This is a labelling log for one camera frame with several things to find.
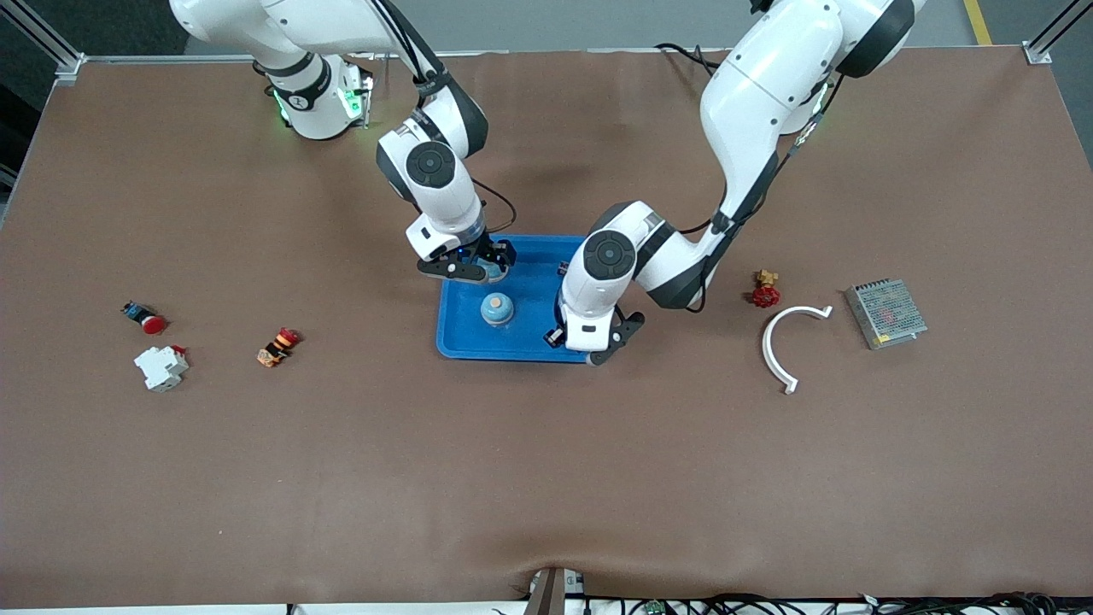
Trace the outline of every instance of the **gray floor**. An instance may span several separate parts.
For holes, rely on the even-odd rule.
[[[0,83],[42,110],[57,66],[8,20],[0,17]]]
[[[1068,0],[979,0],[996,45],[1033,38],[1068,3]],[[1093,166],[1093,12],[1086,13],[1051,47],[1051,60],[1059,92]]]
[[[401,0],[399,8],[437,51],[556,51],[731,47],[757,19],[747,0]],[[962,0],[930,0],[910,45],[975,45]],[[231,49],[191,40],[187,54]]]

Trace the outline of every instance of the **white curved pipe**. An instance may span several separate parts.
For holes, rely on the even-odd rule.
[[[795,307],[786,307],[785,310],[778,312],[771,322],[766,324],[766,329],[763,330],[763,359],[766,360],[766,367],[771,370],[786,386],[786,395],[791,394],[797,390],[797,379],[789,376],[789,372],[781,367],[781,364],[774,358],[774,350],[771,348],[771,338],[774,336],[774,326],[778,324],[778,321],[783,317],[796,314],[808,315],[814,319],[826,319],[831,317],[831,305],[824,307],[823,310],[816,310],[815,307],[809,307],[808,305],[797,305]]]

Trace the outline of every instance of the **brown mat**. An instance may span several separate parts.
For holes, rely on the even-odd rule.
[[[515,232],[634,198],[683,227],[720,193],[679,57],[450,66]],[[632,293],[648,326],[598,370],[437,355],[373,159],[414,100],[392,72],[331,142],[245,64],[91,64],[54,94],[0,233],[4,606],[494,600],[548,565],[599,593],[1091,593],[1093,176],[1049,68],[912,49],[847,82],[705,314]],[[761,267],[835,306],[779,327],[794,397],[741,299]],[[872,353],[839,291],[881,276],[930,331]],[[262,369],[281,327],[306,340]],[[190,350],[167,394],[132,365],[152,344]]]

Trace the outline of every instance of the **yellow floor line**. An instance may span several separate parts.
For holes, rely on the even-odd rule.
[[[967,11],[967,19],[972,22],[975,42],[979,45],[994,45],[990,40],[990,33],[987,32],[987,22],[983,20],[979,0],[964,0],[964,10]]]

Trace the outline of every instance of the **blue tray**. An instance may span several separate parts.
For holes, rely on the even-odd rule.
[[[516,264],[500,282],[472,284],[444,280],[436,319],[436,350],[450,359],[584,364],[587,353],[551,348],[543,335],[556,327],[554,297],[562,283],[557,265],[569,261],[585,240],[569,235],[509,235]],[[501,327],[486,324],[479,314],[491,292],[513,299],[513,319]]]

